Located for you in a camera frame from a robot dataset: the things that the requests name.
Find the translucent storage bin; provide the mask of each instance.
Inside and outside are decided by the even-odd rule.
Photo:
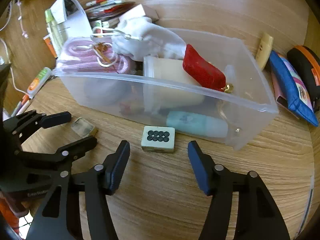
[[[234,85],[232,94],[127,74],[57,75],[82,106],[146,125],[174,124],[181,133],[240,149],[278,114],[263,73],[240,39],[171,30],[225,73]]]

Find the yellow bottle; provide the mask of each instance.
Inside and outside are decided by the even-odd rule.
[[[261,42],[256,55],[256,62],[261,70],[264,69],[269,59],[273,44],[273,37],[268,33],[263,33]]]

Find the screw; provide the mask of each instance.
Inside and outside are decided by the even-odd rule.
[[[253,178],[256,178],[258,176],[258,173],[256,173],[255,171],[250,171],[249,175]]]
[[[94,169],[95,169],[96,171],[101,171],[101,170],[103,169],[103,165],[102,165],[102,164],[97,164],[97,165],[94,167]]]
[[[69,172],[67,172],[67,171],[62,171],[62,172],[60,173],[60,177],[62,177],[62,178],[66,177],[66,176],[68,176],[68,175],[69,175]]]
[[[214,166],[214,169],[215,169],[216,171],[222,171],[222,170],[223,170],[223,166],[222,166],[221,164],[216,164],[216,165]]]

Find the white cloth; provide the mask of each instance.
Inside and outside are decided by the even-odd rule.
[[[113,51],[129,56],[136,61],[143,61],[145,56],[159,58],[184,58],[186,43],[172,31],[155,25],[148,17],[124,20],[118,24],[116,30],[135,37],[142,41],[126,39],[122,35],[112,36]]]

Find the white string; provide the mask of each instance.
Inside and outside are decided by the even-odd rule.
[[[109,45],[110,47],[112,47],[112,44],[111,44],[111,43],[107,43],[107,42],[106,42],[106,43],[103,43],[103,45]],[[98,55],[97,61],[98,61],[99,65],[102,66],[102,67],[110,67],[110,66],[112,66],[114,63],[116,63],[116,62],[118,61],[118,54],[113,51],[112,57],[113,57],[114,55],[116,55],[116,59],[115,59],[113,62],[111,62],[110,64],[107,64],[107,65],[106,65],[106,64],[103,64],[103,63],[100,61],[100,58],[99,58],[99,57],[101,57],[100,55]]]
[[[0,41],[2,41],[2,43],[3,43],[3,45],[4,45],[5,52],[6,52],[6,54],[7,54],[7,58],[8,58],[8,62],[9,62],[9,63],[11,63],[11,61],[10,61],[10,57],[9,57],[9,52],[8,52],[7,44],[4,42],[4,40],[3,40],[2,38],[0,38]],[[23,91],[23,90],[20,90],[20,89],[18,89],[18,88],[16,87],[16,83],[15,83],[15,81],[14,81],[14,76],[13,76],[13,70],[12,70],[12,67],[10,67],[10,71],[11,71],[12,83],[13,83],[13,87],[14,87],[14,89],[15,89],[15,90],[17,90],[17,91],[19,91],[19,92],[22,92],[22,93],[24,93],[24,94],[26,94],[26,95],[28,95],[28,96],[29,96],[29,94],[28,94],[27,92],[25,92],[25,91]]]
[[[0,31],[2,31],[8,25],[10,18],[11,18],[11,14],[12,14],[12,1],[9,3],[9,17],[8,17],[5,25],[0,29]]]
[[[22,35],[27,39],[29,36],[28,36],[27,32],[23,29],[23,25],[22,25],[22,12],[21,12],[21,4],[22,4],[22,2],[20,2],[20,0],[18,0],[17,4],[18,4],[18,7],[19,7],[19,12],[20,12],[20,16],[19,16],[18,20],[20,22]]]
[[[95,30],[101,30],[101,33],[94,33]],[[126,34],[120,30],[112,29],[112,28],[103,28],[101,26],[95,26],[92,29],[91,36],[119,36],[122,35],[126,40],[137,40],[137,41],[143,41],[142,37],[135,37],[131,36],[130,34]]]

